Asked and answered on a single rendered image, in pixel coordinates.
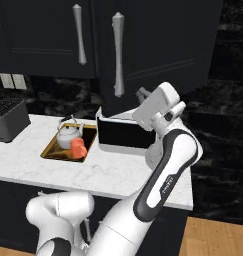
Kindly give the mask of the dark grey toaster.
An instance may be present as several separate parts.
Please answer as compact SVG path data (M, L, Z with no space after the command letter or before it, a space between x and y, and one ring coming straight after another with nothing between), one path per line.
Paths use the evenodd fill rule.
M0 99L0 142L12 142L30 124L24 100Z

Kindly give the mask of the white kettle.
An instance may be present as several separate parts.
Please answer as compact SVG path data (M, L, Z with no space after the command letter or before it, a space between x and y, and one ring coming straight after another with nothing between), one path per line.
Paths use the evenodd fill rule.
M70 119L74 121L74 126L61 127L62 123ZM79 127L77 127L76 124L77 121L73 115L68 115L59 121L57 126L57 143L62 149L68 150L72 139L81 138L83 136L84 124L81 124Z

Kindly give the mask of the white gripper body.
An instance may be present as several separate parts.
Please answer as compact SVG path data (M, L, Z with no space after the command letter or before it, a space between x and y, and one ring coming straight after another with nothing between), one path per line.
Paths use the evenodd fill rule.
M161 83L133 112L133 119L146 131L152 130L152 118L157 114L165 114L178 104L180 96L168 82Z

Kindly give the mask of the gold rimmed dark tray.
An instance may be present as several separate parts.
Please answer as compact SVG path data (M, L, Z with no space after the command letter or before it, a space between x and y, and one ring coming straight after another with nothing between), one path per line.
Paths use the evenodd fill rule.
M87 151L90 151L91 146L97 135L97 127L95 125L86 124L83 128L83 136L84 145ZM44 151L41 153L41 157L45 159L53 159L60 161L73 161L83 163L85 161L85 157L80 159L76 159L72 156L70 150L62 149L57 143L57 136L54 136L50 143L46 146Z

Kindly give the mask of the white wall outlet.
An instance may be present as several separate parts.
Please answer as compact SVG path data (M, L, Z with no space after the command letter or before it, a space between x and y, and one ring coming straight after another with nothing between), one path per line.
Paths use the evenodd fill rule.
M1 73L0 78L3 84L3 87L6 89L14 89L14 84L11 74Z
M18 90L26 90L27 86L26 86L26 81L23 75L21 74L13 74L12 75L13 81L14 81L14 85L15 88Z

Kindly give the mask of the dark base cabinets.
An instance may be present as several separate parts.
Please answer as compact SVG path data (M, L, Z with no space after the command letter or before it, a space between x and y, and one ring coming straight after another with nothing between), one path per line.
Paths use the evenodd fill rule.
M56 189L0 181L0 246L35 253L38 229L25 215L26 205L38 192ZM188 211L163 207L136 256L179 256Z

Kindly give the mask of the orange mug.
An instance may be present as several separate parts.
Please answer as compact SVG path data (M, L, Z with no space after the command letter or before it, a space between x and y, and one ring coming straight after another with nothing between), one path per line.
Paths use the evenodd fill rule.
M83 158L87 155L87 149L84 145L84 140L82 138L74 138L70 142L70 151L72 157L75 159Z

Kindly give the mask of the white box with black front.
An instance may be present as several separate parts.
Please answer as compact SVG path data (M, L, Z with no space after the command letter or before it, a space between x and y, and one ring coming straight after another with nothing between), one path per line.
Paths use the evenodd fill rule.
M102 110L95 115L97 122L98 144L101 150L131 155L145 155L155 142L156 133L141 128L131 117L132 110L114 118L106 118Z

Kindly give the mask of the dark cabinet door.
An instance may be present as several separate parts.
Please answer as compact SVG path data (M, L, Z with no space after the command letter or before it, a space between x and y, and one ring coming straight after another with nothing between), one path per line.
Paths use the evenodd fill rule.
M82 7L85 65L78 58L75 4ZM0 72L94 78L90 0L0 0Z
M206 84L223 0L95 0L103 115L139 105L136 92L171 83L178 93ZM124 16L124 94L115 96L112 17Z

